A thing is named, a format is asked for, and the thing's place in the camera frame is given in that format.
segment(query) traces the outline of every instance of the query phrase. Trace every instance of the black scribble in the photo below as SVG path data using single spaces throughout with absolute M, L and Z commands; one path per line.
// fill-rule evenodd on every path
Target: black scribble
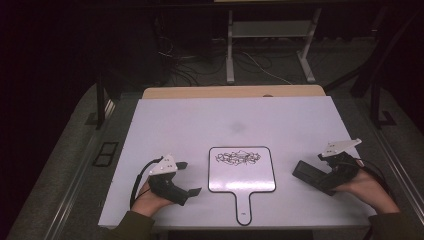
M 238 152 L 232 152 L 232 153 L 219 153 L 216 157 L 216 161 L 223 162 L 228 165 L 239 165 L 239 164 L 255 164 L 259 159 L 261 158 L 261 155 L 258 153 L 248 153 L 245 151 L 238 151 Z

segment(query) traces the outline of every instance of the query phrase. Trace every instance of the white table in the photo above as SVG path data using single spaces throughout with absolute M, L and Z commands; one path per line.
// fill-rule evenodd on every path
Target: white table
M 326 96 L 142 99 L 99 225 L 116 226 L 129 209 L 140 170 L 171 153 L 176 161 L 189 163 L 177 172 L 174 183 L 186 190 L 203 189 L 184 207 L 169 206 L 155 215 L 156 230 L 368 226 L 367 217 L 374 214 L 369 206 L 345 193 L 330 197 L 292 176 L 299 160 L 328 172 L 317 155 L 328 142 L 348 139 Z M 220 146 L 266 146 L 271 151 L 276 190 L 252 194 L 252 222 L 245 227 L 236 221 L 234 196 L 208 190 L 208 153 Z M 358 156 L 354 149 L 349 153 Z

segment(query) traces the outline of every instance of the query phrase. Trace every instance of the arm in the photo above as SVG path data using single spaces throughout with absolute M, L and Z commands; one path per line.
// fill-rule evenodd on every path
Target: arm
M 359 170 L 350 182 L 334 190 L 349 192 L 375 209 L 377 215 L 369 218 L 375 240 L 419 239 L 408 219 L 396 203 L 368 173 Z
M 147 181 L 139 191 L 139 197 L 119 225 L 109 231 L 105 240 L 139 240 L 150 239 L 154 220 L 151 218 L 161 208 L 172 204 L 150 191 Z

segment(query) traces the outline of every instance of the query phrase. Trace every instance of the hand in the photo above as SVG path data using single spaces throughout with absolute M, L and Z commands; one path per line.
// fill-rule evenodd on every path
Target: hand
M 334 191 L 349 192 L 361 201 L 375 209 L 377 214 L 400 212 L 393 199 L 381 185 L 367 172 L 359 170 L 349 182 L 333 189 Z
M 131 211 L 140 213 L 147 217 L 152 217 L 161 208 L 171 205 L 173 202 L 152 193 L 148 181 L 149 180 L 147 179 L 138 192 L 139 197 L 134 202 Z

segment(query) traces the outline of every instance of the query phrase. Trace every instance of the dark green sleeve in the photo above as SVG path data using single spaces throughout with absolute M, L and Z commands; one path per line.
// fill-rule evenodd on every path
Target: dark green sleeve
M 107 233 L 105 240 L 150 240 L 154 222 L 149 217 L 128 211 L 119 225 Z
M 374 240 L 415 240 L 418 234 L 402 213 L 379 214 L 369 217 Z

